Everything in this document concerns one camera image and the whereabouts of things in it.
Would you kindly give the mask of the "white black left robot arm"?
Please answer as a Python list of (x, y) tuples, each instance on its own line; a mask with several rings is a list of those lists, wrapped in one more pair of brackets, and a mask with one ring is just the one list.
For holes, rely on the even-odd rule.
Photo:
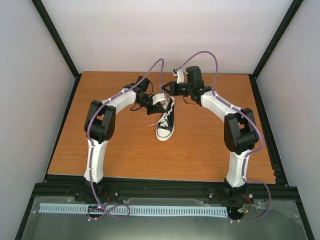
[(125, 85), (117, 94), (103, 101), (94, 100), (89, 106), (84, 124), (88, 143), (88, 157), (84, 173), (86, 195), (92, 201), (103, 198), (104, 188), (98, 183), (103, 179), (103, 165), (107, 145), (114, 135), (116, 116), (131, 104), (146, 108), (147, 114), (164, 113), (163, 103), (167, 100), (164, 93), (148, 95), (145, 77), (140, 77), (135, 84)]

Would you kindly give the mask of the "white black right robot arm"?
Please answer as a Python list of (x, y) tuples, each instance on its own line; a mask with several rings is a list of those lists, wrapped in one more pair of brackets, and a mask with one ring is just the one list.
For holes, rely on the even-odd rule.
[(173, 75), (177, 80), (163, 85), (162, 90), (170, 96), (191, 97), (223, 121), (223, 140), (230, 156), (223, 196), (226, 201), (235, 202), (246, 190), (248, 162), (256, 143), (262, 138), (254, 113), (250, 108), (233, 105), (206, 86), (198, 66), (188, 67), (186, 71), (174, 69)]

